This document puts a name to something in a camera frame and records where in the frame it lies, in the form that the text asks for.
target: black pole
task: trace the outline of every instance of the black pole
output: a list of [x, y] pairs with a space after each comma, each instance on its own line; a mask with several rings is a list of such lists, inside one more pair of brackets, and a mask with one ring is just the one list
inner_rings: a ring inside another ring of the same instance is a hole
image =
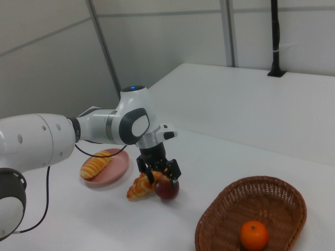
[[278, 3], [277, 0], [271, 0], [271, 16], [272, 16], [272, 51], [273, 62], [271, 71], [267, 74], [271, 77], [281, 77], [286, 71], [282, 71], [279, 66], [279, 40], [280, 28], [278, 20]]

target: cable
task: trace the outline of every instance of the cable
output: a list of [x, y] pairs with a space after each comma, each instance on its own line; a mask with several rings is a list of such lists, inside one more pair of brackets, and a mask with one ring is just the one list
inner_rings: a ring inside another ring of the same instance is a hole
[[[108, 157], [113, 157], [117, 154], [119, 154], [120, 152], [122, 152], [127, 146], [125, 145], [120, 151], [118, 151], [117, 153], [114, 153], [112, 155], [109, 155], [109, 156], [96, 156], [96, 155], [92, 155], [92, 154], [89, 154], [87, 152], [84, 152], [83, 150], [81, 150], [77, 145], [75, 145], [75, 147], [81, 151], [82, 153], [88, 155], [88, 156], [91, 156], [91, 157], [97, 157], [97, 158], [108, 158]], [[41, 223], [42, 221], [44, 220], [44, 218], [46, 217], [47, 215], [47, 212], [48, 212], [48, 208], [49, 208], [49, 175], [50, 175], [50, 166], [48, 166], [48, 170], [47, 170], [47, 204], [46, 204], [46, 209], [44, 211], [44, 215], [42, 217], [42, 219], [35, 225], [35, 226], [32, 226], [31, 228], [29, 229], [25, 229], [25, 230], [21, 230], [21, 231], [15, 231], [13, 232], [13, 234], [22, 234], [22, 233], [26, 233], [30, 230], [33, 230], [35, 228], [37, 228]]]
[[114, 153], [114, 154], [112, 154], [112, 155], [108, 155], [108, 156], [96, 156], [96, 155], [93, 155], [93, 154], [89, 154], [89, 153], [87, 153], [87, 152], [84, 152], [83, 150], [81, 150], [81, 149], [79, 148], [79, 146], [77, 146], [77, 144], [75, 144], [74, 146], [75, 146], [79, 151], [81, 151], [83, 154], [86, 154], [86, 155], [88, 155], [88, 156], [90, 156], [90, 157], [96, 157], [96, 158], [109, 158], [109, 157], [113, 157], [113, 156], [119, 154], [120, 152], [122, 152], [122, 151], [127, 147], [127, 146], [125, 145], [120, 151], [118, 151], [117, 153]]
[[33, 226], [29, 229], [22, 230], [22, 231], [15, 231], [13, 234], [21, 234], [21, 233], [26, 233], [30, 230], [33, 230], [34, 228], [38, 227], [38, 225], [41, 224], [42, 221], [44, 220], [44, 218], [46, 217], [47, 212], [48, 212], [48, 208], [49, 208], [49, 174], [50, 174], [50, 166], [48, 166], [48, 170], [47, 170], [47, 205], [46, 205], [46, 209], [44, 211], [44, 215], [43, 215], [42, 219], [35, 226]]

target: pink plate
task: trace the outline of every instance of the pink plate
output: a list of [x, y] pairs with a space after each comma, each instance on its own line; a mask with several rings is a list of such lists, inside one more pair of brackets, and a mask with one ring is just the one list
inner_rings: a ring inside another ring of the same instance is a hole
[[[111, 154], [117, 153], [120, 149], [106, 149]], [[113, 156], [108, 165], [96, 176], [90, 179], [83, 179], [88, 184], [104, 185], [120, 178], [129, 166], [129, 156], [126, 151]]]

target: orange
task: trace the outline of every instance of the orange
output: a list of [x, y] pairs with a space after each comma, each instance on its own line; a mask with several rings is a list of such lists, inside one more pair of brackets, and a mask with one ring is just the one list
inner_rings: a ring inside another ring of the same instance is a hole
[[260, 251], [269, 241], [269, 232], [259, 221], [245, 222], [240, 230], [242, 245], [249, 251]]

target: bread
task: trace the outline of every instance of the bread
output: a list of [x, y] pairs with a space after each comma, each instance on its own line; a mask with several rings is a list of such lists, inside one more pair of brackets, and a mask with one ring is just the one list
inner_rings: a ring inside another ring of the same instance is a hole
[[[162, 173], [152, 171], [153, 177], [157, 180]], [[155, 190], [155, 183], [150, 184], [147, 176], [141, 173], [138, 178], [136, 178], [127, 192], [127, 198], [130, 200], [142, 198]]]
[[[95, 154], [96, 156], [108, 156], [108, 151], [101, 151]], [[110, 162], [111, 157], [97, 158], [92, 157], [86, 164], [80, 169], [80, 175], [83, 179], [90, 179], [100, 173]]]

